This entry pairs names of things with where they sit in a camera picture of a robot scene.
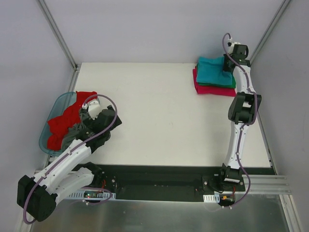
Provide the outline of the teal t shirt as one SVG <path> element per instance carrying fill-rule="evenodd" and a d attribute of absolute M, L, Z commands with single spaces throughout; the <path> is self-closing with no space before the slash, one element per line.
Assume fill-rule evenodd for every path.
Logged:
<path fill-rule="evenodd" d="M 204 58 L 197 61 L 197 82 L 220 86 L 230 86 L 233 76 L 230 72 L 223 71 L 224 57 Z"/>

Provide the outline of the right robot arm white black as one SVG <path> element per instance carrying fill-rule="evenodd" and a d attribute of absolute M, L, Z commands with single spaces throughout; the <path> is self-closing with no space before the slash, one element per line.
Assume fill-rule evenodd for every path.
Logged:
<path fill-rule="evenodd" d="M 232 191 L 243 182 L 242 162 L 244 142 L 250 125 L 256 121 L 262 96 L 257 94 L 251 80 L 249 49 L 239 42 L 224 46 L 223 71 L 231 73 L 236 81 L 236 95 L 228 110 L 231 136 L 227 156 L 222 164 L 217 185 L 223 191 Z"/>

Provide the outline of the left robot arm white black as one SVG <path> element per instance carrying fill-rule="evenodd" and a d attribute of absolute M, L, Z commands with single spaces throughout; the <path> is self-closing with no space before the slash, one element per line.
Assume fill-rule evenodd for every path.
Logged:
<path fill-rule="evenodd" d="M 17 184 L 17 204 L 23 209 L 23 221 L 30 225 L 47 219 L 56 206 L 78 189 L 104 191 L 102 170 L 88 162 L 78 171 L 71 170 L 110 139 L 111 131 L 121 125 L 117 107 L 109 105 L 95 119 L 87 119 L 69 147 L 34 176 L 24 175 Z"/>

